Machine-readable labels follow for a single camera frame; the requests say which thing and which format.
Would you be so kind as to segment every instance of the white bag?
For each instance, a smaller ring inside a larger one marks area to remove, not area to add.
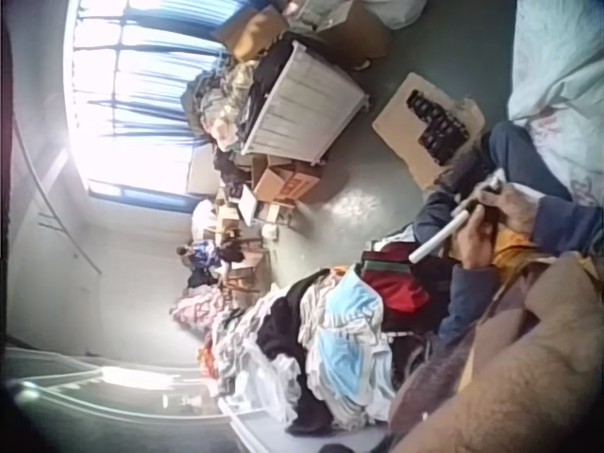
[[[581,205],[604,203],[604,8],[519,0],[510,120]]]
[[[367,9],[392,30],[411,25],[426,6],[427,0],[363,0]]]

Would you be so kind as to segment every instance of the red garment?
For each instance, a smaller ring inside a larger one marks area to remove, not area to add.
[[[365,270],[362,280],[376,290],[384,306],[392,310],[413,313],[429,301],[428,293],[411,274]]]

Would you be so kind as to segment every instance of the window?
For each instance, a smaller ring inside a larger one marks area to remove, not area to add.
[[[72,59],[71,139],[86,179],[122,188],[122,194],[130,190],[125,187],[145,193],[186,192],[193,148],[205,139],[192,134],[180,96],[189,81],[224,54],[211,32],[242,4],[80,1]],[[92,185],[91,193],[109,196]]]

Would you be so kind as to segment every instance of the blue sleeve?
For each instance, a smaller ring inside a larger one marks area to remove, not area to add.
[[[419,243],[425,243],[451,221],[451,212],[457,207],[453,195],[436,191],[431,193],[426,204],[413,221],[413,234]]]
[[[544,196],[539,200],[530,239],[553,255],[566,251],[600,255],[603,215],[600,207],[580,206],[555,196]]]
[[[438,336],[447,344],[458,340],[493,300],[499,288],[499,274],[493,266],[467,271],[453,268],[449,314],[438,329]]]

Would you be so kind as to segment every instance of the jeans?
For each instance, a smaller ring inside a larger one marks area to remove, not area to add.
[[[509,182],[572,201],[570,192],[549,171],[524,128],[510,122],[499,123],[491,131],[488,148],[495,167],[503,169]],[[434,236],[451,220],[451,211],[456,206],[452,193],[444,190],[432,193],[413,221],[415,239],[424,243]]]

